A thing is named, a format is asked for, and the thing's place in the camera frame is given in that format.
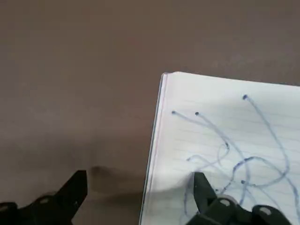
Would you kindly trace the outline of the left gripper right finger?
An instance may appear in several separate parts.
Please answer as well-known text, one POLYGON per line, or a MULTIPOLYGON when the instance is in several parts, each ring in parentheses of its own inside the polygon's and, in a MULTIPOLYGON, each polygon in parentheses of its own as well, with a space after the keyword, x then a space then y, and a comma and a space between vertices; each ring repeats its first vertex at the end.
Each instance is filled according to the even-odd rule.
POLYGON ((276 208, 255 205, 242 208, 229 195, 217 195, 202 172, 193 175, 193 196, 198 211, 188 225, 289 225, 291 222, 276 208))

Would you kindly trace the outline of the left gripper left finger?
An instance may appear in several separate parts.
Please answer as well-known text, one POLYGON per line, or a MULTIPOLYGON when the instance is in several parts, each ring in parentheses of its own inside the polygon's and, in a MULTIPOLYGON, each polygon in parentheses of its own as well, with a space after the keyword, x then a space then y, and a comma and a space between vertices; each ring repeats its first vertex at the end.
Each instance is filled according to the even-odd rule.
POLYGON ((87 172, 76 171, 53 195, 43 195, 25 207, 0 203, 2 225, 71 225, 88 193, 87 172))

